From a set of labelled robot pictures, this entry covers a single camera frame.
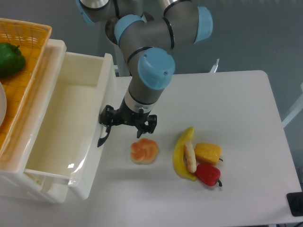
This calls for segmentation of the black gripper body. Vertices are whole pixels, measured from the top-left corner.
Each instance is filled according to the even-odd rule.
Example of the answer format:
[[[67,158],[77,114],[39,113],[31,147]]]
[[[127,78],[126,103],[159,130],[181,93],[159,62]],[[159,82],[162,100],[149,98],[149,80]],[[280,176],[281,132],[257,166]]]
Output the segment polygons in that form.
[[[125,100],[122,101],[119,109],[117,110],[117,124],[124,124],[134,126],[137,129],[142,129],[147,121],[149,112],[139,110],[139,112],[132,111],[126,104]]]

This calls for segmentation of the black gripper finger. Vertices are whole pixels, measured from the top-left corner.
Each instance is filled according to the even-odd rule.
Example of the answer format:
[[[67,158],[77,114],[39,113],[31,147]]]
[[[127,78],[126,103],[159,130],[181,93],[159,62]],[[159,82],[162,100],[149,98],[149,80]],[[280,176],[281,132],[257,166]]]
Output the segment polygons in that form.
[[[136,120],[137,138],[140,138],[142,134],[152,134],[157,126],[157,115],[152,114],[143,116]]]
[[[99,114],[98,122],[106,127],[117,125],[117,110],[112,106],[106,105]]]

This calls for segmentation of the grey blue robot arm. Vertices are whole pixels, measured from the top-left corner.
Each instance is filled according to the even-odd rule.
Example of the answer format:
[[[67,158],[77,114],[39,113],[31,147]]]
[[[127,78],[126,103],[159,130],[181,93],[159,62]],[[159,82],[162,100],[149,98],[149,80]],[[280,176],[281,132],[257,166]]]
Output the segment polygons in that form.
[[[157,116],[151,110],[175,72],[169,51],[209,38],[211,12],[190,0],[161,0],[162,18],[145,21],[141,0],[78,0],[76,4],[88,24],[116,19],[116,44],[132,76],[120,107],[107,105],[99,123],[107,133],[121,124],[134,126],[137,136],[153,133]]]

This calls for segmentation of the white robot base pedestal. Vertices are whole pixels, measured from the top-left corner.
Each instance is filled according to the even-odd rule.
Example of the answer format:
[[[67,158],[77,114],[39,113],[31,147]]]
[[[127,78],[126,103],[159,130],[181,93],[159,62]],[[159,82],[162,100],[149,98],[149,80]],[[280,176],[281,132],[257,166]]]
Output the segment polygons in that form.
[[[115,55],[116,55],[116,64],[117,64],[117,72],[119,77],[129,77],[131,73],[128,69],[127,63],[124,59],[123,53],[118,45],[114,45]]]

